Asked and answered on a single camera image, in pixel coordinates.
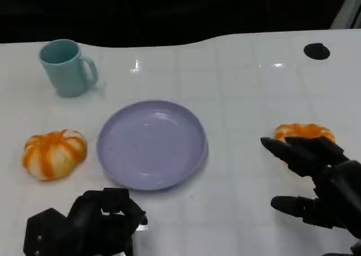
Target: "small pumpkin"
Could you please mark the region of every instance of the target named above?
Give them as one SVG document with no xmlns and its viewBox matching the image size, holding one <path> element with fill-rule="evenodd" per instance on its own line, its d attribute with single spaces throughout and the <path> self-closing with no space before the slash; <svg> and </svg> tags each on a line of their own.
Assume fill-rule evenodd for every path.
<svg viewBox="0 0 361 256">
<path fill-rule="evenodd" d="M 286 136 L 302 136 L 310 139 L 324 136 L 332 142 L 336 141 L 330 129 L 314 123 L 293 123 L 291 125 L 280 125 L 276 128 L 275 139 L 284 142 Z"/>
<path fill-rule="evenodd" d="M 64 129 L 29 138 L 23 166 L 38 180 L 68 175 L 86 157 L 86 140 L 78 131 Z"/>
</svg>

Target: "mug handle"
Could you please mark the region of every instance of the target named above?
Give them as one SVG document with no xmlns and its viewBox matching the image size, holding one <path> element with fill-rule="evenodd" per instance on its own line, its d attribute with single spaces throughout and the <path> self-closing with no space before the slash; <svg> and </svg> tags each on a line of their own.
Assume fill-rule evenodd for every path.
<svg viewBox="0 0 361 256">
<path fill-rule="evenodd" d="M 88 63 L 88 65 L 90 67 L 91 74 L 93 75 L 93 79 L 90 80 L 90 84 L 92 84 L 92 85 L 96 84 L 96 82 L 98 81 L 98 71 L 96 70 L 96 66 L 95 66 L 93 60 L 87 56 L 80 56 L 80 59 L 82 59 L 83 61 Z"/>
</svg>

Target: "black hole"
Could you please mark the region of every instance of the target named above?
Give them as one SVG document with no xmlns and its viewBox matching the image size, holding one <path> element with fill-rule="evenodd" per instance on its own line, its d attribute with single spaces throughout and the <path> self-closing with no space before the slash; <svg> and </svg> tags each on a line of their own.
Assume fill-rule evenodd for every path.
<svg viewBox="0 0 361 256">
<path fill-rule="evenodd" d="M 311 43 L 303 49 L 304 53 L 314 60 L 325 60 L 330 56 L 330 52 L 327 47 L 322 43 Z"/>
</svg>

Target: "orange pumpkin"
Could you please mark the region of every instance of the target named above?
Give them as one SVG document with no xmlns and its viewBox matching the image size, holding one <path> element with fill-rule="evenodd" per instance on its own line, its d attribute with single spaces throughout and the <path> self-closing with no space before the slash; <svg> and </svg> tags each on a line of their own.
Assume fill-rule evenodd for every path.
<svg viewBox="0 0 361 256">
<path fill-rule="evenodd" d="M 68 175 L 85 157 L 85 138 L 78 131 L 64 129 L 28 139 L 23 166 L 39 180 L 55 180 Z"/>
<path fill-rule="evenodd" d="M 331 131 L 314 123 L 293 123 L 291 125 L 280 125 L 275 130 L 275 139 L 285 141 L 286 136 L 302 136 L 305 138 L 318 138 L 324 136 L 330 141 L 335 142 L 334 135 Z"/>
</svg>

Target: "robotic hand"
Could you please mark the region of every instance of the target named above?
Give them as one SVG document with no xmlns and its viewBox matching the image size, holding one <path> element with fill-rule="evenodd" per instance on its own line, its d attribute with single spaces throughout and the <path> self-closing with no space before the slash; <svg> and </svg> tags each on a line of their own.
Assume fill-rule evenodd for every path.
<svg viewBox="0 0 361 256">
<path fill-rule="evenodd" d="M 133 256 L 132 235 L 147 225 L 146 212 L 127 189 L 86 191 L 67 217 L 53 208 L 28 219 L 24 253 L 27 256 Z"/>
<path fill-rule="evenodd" d="M 261 138 L 262 145 L 301 177 L 310 176 L 318 198 L 276 196 L 271 206 L 316 226 L 347 229 L 361 238 L 361 164 L 349 160 L 344 150 L 328 139 L 287 137 L 286 143 Z M 351 248 L 361 255 L 361 243 Z"/>
</svg>

